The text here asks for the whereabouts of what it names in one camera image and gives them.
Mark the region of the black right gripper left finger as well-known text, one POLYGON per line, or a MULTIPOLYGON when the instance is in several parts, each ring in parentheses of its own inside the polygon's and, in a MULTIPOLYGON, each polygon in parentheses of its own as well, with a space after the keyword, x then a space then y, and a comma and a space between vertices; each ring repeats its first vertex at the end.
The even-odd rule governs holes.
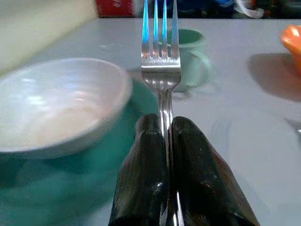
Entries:
POLYGON ((140 117, 115 187, 110 226, 164 226, 169 185, 166 151, 154 113, 140 117))

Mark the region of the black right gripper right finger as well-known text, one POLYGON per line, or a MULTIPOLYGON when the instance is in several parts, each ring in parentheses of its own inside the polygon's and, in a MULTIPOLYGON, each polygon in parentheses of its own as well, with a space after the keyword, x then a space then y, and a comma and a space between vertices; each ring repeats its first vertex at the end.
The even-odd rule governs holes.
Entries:
POLYGON ((175 180, 186 226, 258 226, 232 170, 188 118, 172 123, 175 180))

